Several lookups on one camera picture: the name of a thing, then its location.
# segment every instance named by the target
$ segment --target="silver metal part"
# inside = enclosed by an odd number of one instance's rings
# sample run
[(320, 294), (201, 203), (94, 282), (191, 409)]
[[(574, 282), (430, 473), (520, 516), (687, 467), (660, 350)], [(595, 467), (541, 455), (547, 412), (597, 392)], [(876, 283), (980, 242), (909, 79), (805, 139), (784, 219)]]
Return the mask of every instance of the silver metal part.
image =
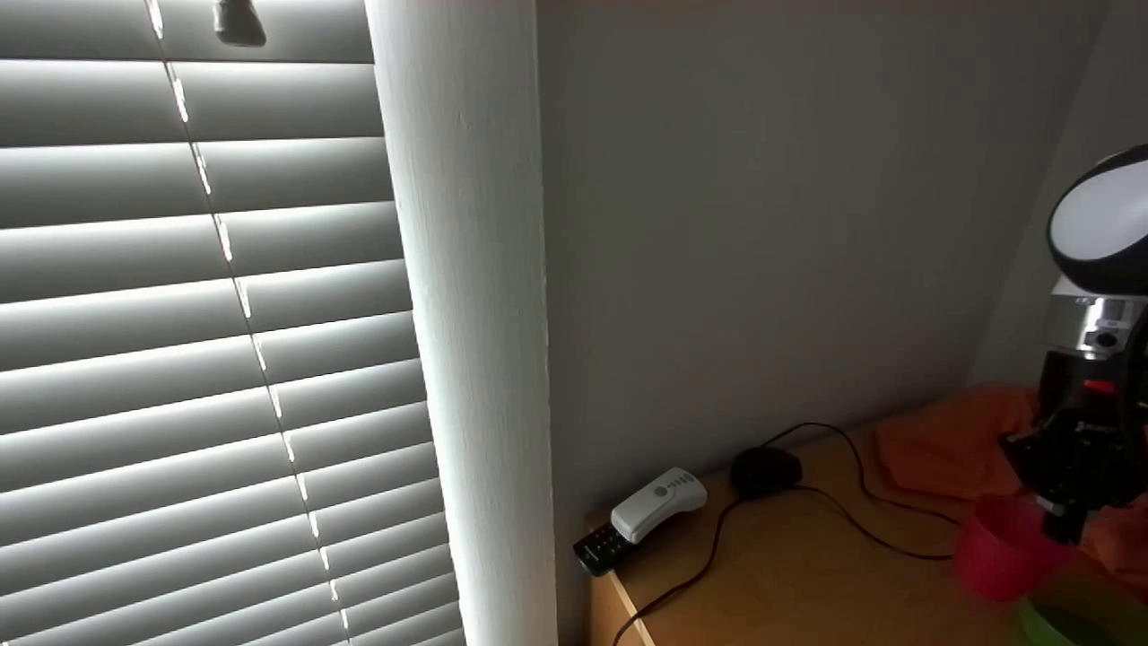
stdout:
[(1045, 317), (1045, 341), (1086, 359), (1111, 357), (1124, 350), (1145, 304), (1141, 298), (1053, 294)]

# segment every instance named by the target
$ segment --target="black remote control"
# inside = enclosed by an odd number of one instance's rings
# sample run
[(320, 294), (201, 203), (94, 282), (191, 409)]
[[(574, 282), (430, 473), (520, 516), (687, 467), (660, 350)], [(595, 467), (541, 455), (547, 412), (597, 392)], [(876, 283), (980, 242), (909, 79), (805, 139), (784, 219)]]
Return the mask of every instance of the black remote control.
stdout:
[(575, 543), (574, 554), (585, 571), (600, 577), (614, 569), (635, 547), (618, 534), (614, 526), (606, 523)]

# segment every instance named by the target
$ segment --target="power cord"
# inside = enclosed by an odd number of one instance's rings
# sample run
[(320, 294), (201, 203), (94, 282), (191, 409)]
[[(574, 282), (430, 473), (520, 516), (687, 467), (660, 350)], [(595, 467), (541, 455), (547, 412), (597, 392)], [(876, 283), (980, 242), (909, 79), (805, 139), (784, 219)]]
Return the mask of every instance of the power cord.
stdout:
[[(887, 498), (883, 498), (881, 496), (877, 496), (876, 493), (874, 493), (872, 491), (870, 491), (869, 490), (869, 485), (866, 483), (864, 464), (861, 461), (861, 452), (858, 451), (856, 445), (853, 444), (853, 439), (850, 438), (848, 434), (846, 434), (845, 431), (843, 431), (841, 429), (839, 429), (839, 428), (837, 428), (837, 427), (835, 427), (832, 425), (825, 425), (825, 423), (822, 423), (822, 422), (801, 422), (800, 425), (796, 425), (793, 427), (790, 427), (789, 429), (785, 429), (784, 431), (782, 431), (782, 433), (777, 434), (776, 436), (769, 438), (761, 446), (769, 446), (770, 444), (774, 444), (775, 442), (784, 438), (785, 436), (792, 434), (793, 431), (797, 431), (797, 430), (804, 429), (804, 428), (808, 428), (808, 427), (817, 427), (817, 428), (822, 428), (822, 429), (828, 429), (828, 430), (833, 431), (835, 434), (839, 435), (841, 438), (845, 439), (845, 442), (850, 445), (850, 451), (853, 453), (853, 460), (856, 462), (856, 466), (858, 466), (858, 480), (859, 480), (859, 483), (861, 485), (861, 492), (864, 493), (864, 496), (867, 498), (869, 498), (871, 500), (879, 501), (879, 503), (885, 503), (885, 504), (892, 505), (894, 507), (900, 507), (901, 509), (906, 509), (906, 511), (909, 511), (909, 512), (916, 512), (918, 514), (925, 514), (928, 516), (933, 516), (936, 519), (940, 519), (940, 520), (946, 521), (948, 523), (952, 523), (954, 526), (960, 526), (961, 524), (961, 522), (957, 521), (956, 519), (953, 519), (952, 516), (947, 516), (945, 514), (941, 514), (940, 512), (933, 512), (932, 509), (924, 509), (922, 507), (916, 507), (916, 506), (913, 506), (913, 505), (907, 505), (905, 503), (898, 503), (895, 500), (890, 500)], [(898, 554), (901, 554), (902, 557), (908, 557), (910, 559), (918, 559), (918, 560), (922, 560), (922, 561), (949, 561), (949, 560), (953, 559), (952, 554), (918, 554), (916, 552), (910, 552), (908, 550), (902, 550), (902, 548), (897, 547), (895, 545), (893, 545), (891, 543), (885, 542), (884, 539), (882, 539), (877, 535), (875, 535), (871, 531), (867, 530), (860, 522), (858, 522), (858, 520), (854, 519), (848, 513), (848, 511), (845, 508), (844, 505), (840, 504), (840, 501), (838, 501), (836, 498), (833, 498), (829, 493), (827, 493), (827, 492), (824, 492), (824, 491), (822, 491), (822, 490), (820, 490), (820, 489), (817, 489), (815, 487), (806, 487), (806, 485), (800, 485), (799, 484), (799, 485), (792, 487), (789, 491), (808, 491), (808, 492), (816, 493), (816, 495), (820, 495), (820, 496), (824, 497), (827, 500), (829, 500), (836, 507), (836, 511), (846, 521), (848, 521), (848, 523), (851, 526), (853, 526), (854, 529), (856, 529), (858, 531), (860, 531), (862, 534), (862, 536), (864, 536), (869, 540), (872, 540), (877, 545), (881, 545), (882, 547), (885, 547), (887, 550), (892, 550), (893, 552), (897, 552)], [(654, 599), (653, 601), (650, 601), (645, 606), (642, 606), (641, 608), (638, 608), (638, 610), (636, 613), (634, 613), (634, 616), (631, 616), (630, 618), (626, 620), (626, 623), (623, 623), (622, 626), (620, 629), (618, 629), (618, 633), (614, 635), (613, 646), (618, 646), (618, 644), (622, 640), (622, 636), (626, 635), (626, 631), (629, 630), (629, 628), (631, 625), (634, 625), (634, 622), (641, 620), (642, 617), (647, 616), (650, 613), (657, 610), (659, 606), (661, 606), (662, 604), (665, 604), (666, 600), (670, 599), (672, 597), (674, 597), (678, 592), (682, 592), (683, 590), (687, 590), (690, 586), (692, 586), (693, 584), (696, 584), (697, 582), (701, 581), (701, 577), (704, 577), (706, 575), (706, 573), (709, 571), (709, 567), (713, 566), (713, 563), (714, 563), (714, 557), (718, 555), (718, 543), (721, 539), (721, 529), (722, 529), (722, 526), (726, 524), (726, 517), (729, 515), (730, 512), (732, 512), (739, 505), (742, 505), (743, 503), (746, 503), (746, 501), (747, 501), (746, 499), (739, 498), (739, 499), (735, 500), (734, 503), (730, 503), (729, 505), (727, 505), (726, 508), (721, 511), (721, 514), (718, 515), (718, 526), (714, 528), (714, 538), (713, 538), (713, 543), (709, 546), (709, 558), (706, 559), (706, 565), (701, 566), (701, 569), (698, 570), (698, 573), (696, 575), (693, 575), (692, 577), (683, 581), (682, 583), (675, 585), (674, 587), (670, 587), (666, 592), (662, 592), (657, 599)]]

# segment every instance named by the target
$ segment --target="pink cup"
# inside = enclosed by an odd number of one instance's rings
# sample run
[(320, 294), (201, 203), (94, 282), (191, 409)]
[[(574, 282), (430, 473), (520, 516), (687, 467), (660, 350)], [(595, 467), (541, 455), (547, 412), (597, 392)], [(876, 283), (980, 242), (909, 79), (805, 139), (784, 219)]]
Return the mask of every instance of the pink cup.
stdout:
[(1076, 547), (1041, 534), (1042, 519), (1031, 500), (978, 498), (953, 558), (964, 586), (993, 601), (1016, 601), (1068, 563)]

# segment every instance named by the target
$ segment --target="window blind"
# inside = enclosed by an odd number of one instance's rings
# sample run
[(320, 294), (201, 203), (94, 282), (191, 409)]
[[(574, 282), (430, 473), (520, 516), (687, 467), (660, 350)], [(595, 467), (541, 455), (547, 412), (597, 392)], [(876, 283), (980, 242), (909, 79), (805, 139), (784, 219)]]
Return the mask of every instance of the window blind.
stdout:
[(465, 643), (363, 0), (0, 2), (0, 643)]

